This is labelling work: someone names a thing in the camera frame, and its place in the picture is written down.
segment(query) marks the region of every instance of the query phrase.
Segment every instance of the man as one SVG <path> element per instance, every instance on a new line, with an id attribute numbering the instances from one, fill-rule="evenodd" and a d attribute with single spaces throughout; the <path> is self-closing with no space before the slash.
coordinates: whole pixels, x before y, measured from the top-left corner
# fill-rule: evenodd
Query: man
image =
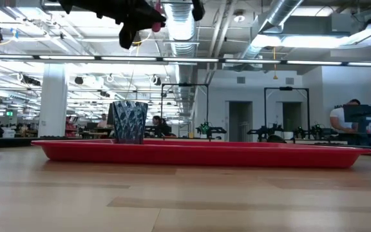
<path id="1" fill-rule="evenodd" d="M 360 101 L 352 99 L 346 105 L 359 106 Z M 357 132 L 357 123 L 345 122 L 345 110 L 343 107 L 334 109 L 330 112 L 330 124 L 338 133 L 355 133 Z"/>
<path id="2" fill-rule="evenodd" d="M 101 115 L 101 121 L 98 123 L 97 127 L 99 128 L 107 127 L 107 115 L 105 113 Z"/>

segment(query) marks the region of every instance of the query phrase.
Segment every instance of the ceiling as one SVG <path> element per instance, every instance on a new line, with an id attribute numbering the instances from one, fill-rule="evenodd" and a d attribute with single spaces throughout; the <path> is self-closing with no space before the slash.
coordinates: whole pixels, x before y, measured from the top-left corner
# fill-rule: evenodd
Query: ceiling
<path id="1" fill-rule="evenodd" d="M 184 2 L 170 1 L 174 4 Z M 226 1 L 204 1 L 204 18 L 196 23 L 197 57 L 209 56 L 209 50 L 217 21 L 223 20 L 223 26 L 230 12 L 227 6 L 222 19 L 219 19 L 219 9 Z M 301 16 L 326 17 L 339 10 L 342 14 L 359 9 L 364 12 L 371 9 L 371 1 L 304 1 L 292 14 Z M 245 20 L 235 22 L 232 20 L 225 33 L 225 40 L 220 49 L 219 56 L 224 54 L 238 54 L 244 51 L 251 43 L 251 27 L 256 15 L 266 12 L 271 1 L 237 1 L 235 10 L 243 10 Z M 140 32 L 142 44 L 125 50 L 119 46 L 119 32 L 121 25 L 115 24 L 109 18 L 97 19 L 93 12 L 72 11 L 67 15 L 62 11 L 42 10 L 37 7 L 22 7 L 15 9 L 0 7 L 0 27 L 3 41 L 0 44 L 0 54 L 38 54 L 38 55 L 118 55 L 118 56 L 172 56 L 168 29 L 153 33 L 151 30 Z M 362 53 L 361 60 L 371 60 L 371 48 Z M 330 56 L 332 50 L 326 48 L 293 48 L 278 46 L 273 49 L 262 49 L 260 55 L 264 59 L 319 59 Z M 87 119 L 97 119 L 101 113 L 108 112 L 106 103 L 119 99 L 132 99 L 137 101 L 152 102 L 149 117 L 160 115 L 161 86 L 152 82 L 152 77 L 160 78 L 162 83 L 176 84 L 175 64 L 102 64 L 102 63 L 70 63 L 66 64 L 70 75 L 68 94 L 68 114 L 79 115 Z M 263 70 L 273 70 L 274 65 L 263 65 Z M 294 70 L 301 74 L 302 66 L 284 66 L 280 69 Z M 15 88 L 29 88 L 28 84 L 21 81 L 21 75 L 28 75 L 43 84 L 44 63 L 34 62 L 6 62 L 0 61 L 0 108 L 12 108 L 22 111 L 20 117 L 32 119 L 39 114 L 41 90 L 15 90 Z M 84 84 L 76 84 L 74 79 L 83 77 Z M 99 92 L 87 89 L 102 89 L 110 93 L 110 97 L 102 97 Z M 180 90 L 171 89 L 164 99 L 164 116 L 172 121 L 184 121 L 187 117 L 180 117 L 182 102 L 178 100 Z"/>

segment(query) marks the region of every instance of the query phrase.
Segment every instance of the black metal frame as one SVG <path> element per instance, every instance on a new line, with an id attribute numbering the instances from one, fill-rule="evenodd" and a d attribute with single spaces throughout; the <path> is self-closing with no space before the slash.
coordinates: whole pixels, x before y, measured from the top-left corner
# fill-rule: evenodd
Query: black metal frame
<path id="1" fill-rule="evenodd" d="M 165 86 L 179 86 L 179 87 L 192 87 L 192 86 L 205 86 L 207 88 L 207 113 L 205 115 L 205 121 L 208 122 L 209 120 L 209 85 L 208 84 L 161 84 L 161 110 L 160 110 L 160 117 L 162 119 L 162 107 L 163 107 L 163 99 L 164 99 L 164 87 Z"/>
<path id="2" fill-rule="evenodd" d="M 293 87 L 266 87 L 264 88 L 264 126 L 267 127 L 267 90 L 292 91 L 305 90 L 307 93 L 307 131 L 310 131 L 310 96 L 308 88 L 293 88 Z"/>

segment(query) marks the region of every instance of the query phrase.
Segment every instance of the ceiling duct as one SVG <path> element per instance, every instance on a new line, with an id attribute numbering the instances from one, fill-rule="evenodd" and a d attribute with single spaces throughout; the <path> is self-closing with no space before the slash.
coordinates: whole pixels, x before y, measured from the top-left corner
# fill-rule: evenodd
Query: ceiling duct
<path id="1" fill-rule="evenodd" d="M 171 43 L 171 51 L 175 57 L 193 57 L 196 53 L 196 44 L 185 43 L 195 38 L 195 21 L 192 15 L 192 4 L 165 4 L 164 10 L 167 15 L 167 27 L 171 40 L 181 43 Z M 176 65 L 175 72 L 178 83 L 194 84 L 192 78 L 197 67 L 193 65 Z M 189 112 L 193 107 L 192 94 L 187 87 L 179 87 L 179 97 L 184 112 Z"/>
<path id="2" fill-rule="evenodd" d="M 270 10 L 262 15 L 259 15 L 254 20 L 254 30 L 252 30 L 252 43 L 240 55 L 240 59 L 254 59 L 260 53 L 262 46 L 256 46 L 253 43 L 255 37 L 266 30 L 273 29 L 275 33 L 283 31 L 284 22 L 290 17 L 295 9 L 303 2 L 303 0 L 274 0 L 271 3 Z M 253 66 L 249 64 L 239 64 L 227 68 L 228 70 L 244 71 L 254 70 Z"/>

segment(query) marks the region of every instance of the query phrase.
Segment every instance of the table surface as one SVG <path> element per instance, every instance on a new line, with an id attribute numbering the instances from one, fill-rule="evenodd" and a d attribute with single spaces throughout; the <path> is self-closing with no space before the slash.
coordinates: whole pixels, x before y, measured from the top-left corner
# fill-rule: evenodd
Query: table surface
<path id="1" fill-rule="evenodd" d="M 0 149 L 0 232 L 371 232 L 371 157 L 352 169 L 51 162 Z"/>

